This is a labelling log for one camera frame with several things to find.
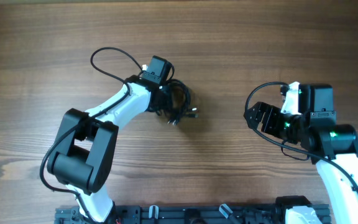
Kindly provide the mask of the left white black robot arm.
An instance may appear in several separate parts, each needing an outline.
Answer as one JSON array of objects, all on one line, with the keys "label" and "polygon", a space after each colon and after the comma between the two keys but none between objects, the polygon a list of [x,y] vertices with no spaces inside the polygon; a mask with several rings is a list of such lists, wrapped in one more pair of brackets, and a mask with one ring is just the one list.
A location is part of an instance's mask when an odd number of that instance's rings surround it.
[{"label": "left white black robot arm", "polygon": [[122,88],[105,102],[86,111],[68,110],[54,143],[40,166],[72,194],[86,223],[115,221],[115,203],[105,182],[111,171],[117,134],[137,115],[169,106],[167,89],[173,65],[154,55],[139,74],[123,80]]}]

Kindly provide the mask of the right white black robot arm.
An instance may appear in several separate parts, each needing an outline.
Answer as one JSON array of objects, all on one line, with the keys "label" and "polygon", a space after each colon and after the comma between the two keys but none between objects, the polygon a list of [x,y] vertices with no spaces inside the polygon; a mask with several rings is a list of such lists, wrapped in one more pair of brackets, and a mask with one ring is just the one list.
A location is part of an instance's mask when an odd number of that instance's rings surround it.
[{"label": "right white black robot arm", "polygon": [[277,82],[281,108],[245,104],[248,127],[262,139],[306,155],[316,166],[337,223],[358,223],[358,134],[350,124],[337,124],[329,84]]}]

